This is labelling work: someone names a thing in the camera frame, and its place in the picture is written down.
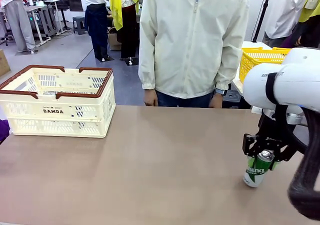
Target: green can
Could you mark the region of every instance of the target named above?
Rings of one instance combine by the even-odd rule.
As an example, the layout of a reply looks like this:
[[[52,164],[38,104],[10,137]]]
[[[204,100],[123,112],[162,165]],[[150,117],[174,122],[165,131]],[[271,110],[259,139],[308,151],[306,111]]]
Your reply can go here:
[[[243,177],[244,183],[249,187],[257,188],[264,180],[274,159],[275,155],[271,150],[264,150],[257,157],[250,157]]]

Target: black stool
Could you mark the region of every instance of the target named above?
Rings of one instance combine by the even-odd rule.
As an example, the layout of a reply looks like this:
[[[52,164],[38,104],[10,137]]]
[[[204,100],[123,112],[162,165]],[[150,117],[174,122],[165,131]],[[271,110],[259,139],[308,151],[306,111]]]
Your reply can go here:
[[[73,33],[78,32],[78,35],[82,35],[86,33],[85,30],[85,18],[83,16],[75,16],[72,18],[73,20]]]

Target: purple object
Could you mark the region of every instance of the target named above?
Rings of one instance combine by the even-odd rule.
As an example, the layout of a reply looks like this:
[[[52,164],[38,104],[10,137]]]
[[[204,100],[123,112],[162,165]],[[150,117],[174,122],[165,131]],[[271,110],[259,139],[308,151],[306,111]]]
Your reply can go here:
[[[295,48],[295,45],[292,43],[292,37],[293,37],[293,34],[291,34],[290,36],[288,36],[288,37],[283,41],[283,43],[281,44],[281,48],[284,48],[284,49],[293,49],[293,48]]]
[[[0,120],[0,144],[10,135],[8,120]]]

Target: gray pants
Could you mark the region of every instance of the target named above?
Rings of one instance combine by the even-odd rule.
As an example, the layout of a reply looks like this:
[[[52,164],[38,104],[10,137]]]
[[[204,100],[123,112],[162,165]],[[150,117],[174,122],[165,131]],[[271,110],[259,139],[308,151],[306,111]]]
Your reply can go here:
[[[265,45],[268,45],[271,48],[281,48],[282,43],[286,40],[287,37],[280,37],[280,38],[269,38],[266,33],[264,33],[264,37],[262,42]]]
[[[22,0],[13,0],[4,6],[18,52],[35,50],[36,43]]]

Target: wristwatch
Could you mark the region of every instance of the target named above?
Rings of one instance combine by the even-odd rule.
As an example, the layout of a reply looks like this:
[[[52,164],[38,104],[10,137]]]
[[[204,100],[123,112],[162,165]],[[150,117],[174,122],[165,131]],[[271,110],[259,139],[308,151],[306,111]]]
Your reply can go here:
[[[221,94],[222,96],[225,96],[225,95],[227,95],[227,92],[228,92],[228,90],[221,90],[221,89],[216,88],[214,94]]]

